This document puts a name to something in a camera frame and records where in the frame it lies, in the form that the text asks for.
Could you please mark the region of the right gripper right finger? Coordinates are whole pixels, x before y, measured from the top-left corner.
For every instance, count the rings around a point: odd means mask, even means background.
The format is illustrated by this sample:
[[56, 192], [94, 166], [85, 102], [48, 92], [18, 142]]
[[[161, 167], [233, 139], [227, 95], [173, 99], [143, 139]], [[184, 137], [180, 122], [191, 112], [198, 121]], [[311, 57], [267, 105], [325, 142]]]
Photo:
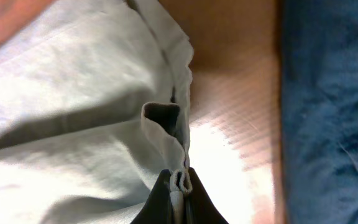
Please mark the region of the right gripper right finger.
[[196, 171], [190, 167], [193, 190], [185, 199], [186, 224], [228, 224], [211, 201]]

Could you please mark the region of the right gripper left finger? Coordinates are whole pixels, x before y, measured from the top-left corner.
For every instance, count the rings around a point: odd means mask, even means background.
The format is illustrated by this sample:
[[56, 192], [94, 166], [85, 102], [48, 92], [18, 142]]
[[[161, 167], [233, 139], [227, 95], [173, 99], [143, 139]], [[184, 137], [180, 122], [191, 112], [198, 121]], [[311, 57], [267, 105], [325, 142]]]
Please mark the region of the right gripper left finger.
[[162, 170], [144, 206], [131, 224], [173, 224], [169, 170]]

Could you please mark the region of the khaki green shorts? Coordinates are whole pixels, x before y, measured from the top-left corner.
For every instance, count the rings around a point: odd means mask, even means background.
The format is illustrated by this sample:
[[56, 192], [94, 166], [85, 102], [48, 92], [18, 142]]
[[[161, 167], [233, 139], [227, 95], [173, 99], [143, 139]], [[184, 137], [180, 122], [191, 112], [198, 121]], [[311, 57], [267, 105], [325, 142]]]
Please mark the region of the khaki green shorts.
[[0, 223], [130, 223], [190, 144], [188, 36], [158, 1], [57, 1], [0, 47]]

